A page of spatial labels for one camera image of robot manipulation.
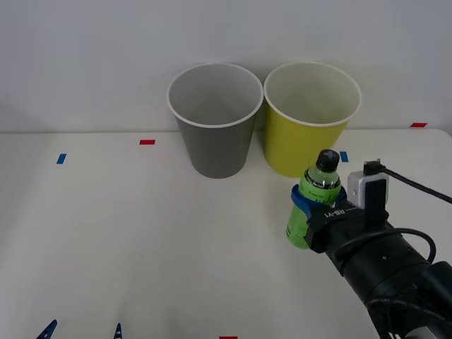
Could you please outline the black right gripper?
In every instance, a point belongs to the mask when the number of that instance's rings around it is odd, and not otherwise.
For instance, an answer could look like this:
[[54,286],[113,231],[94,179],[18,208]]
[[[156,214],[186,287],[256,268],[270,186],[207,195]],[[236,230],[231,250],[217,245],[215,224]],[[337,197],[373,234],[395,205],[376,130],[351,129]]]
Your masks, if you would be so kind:
[[332,206],[321,206],[299,192],[299,185],[292,187],[291,199],[307,217],[305,235],[308,247],[316,253],[332,251],[345,242],[363,234],[386,229],[389,217],[384,207],[360,209],[347,201],[347,192],[340,188]]

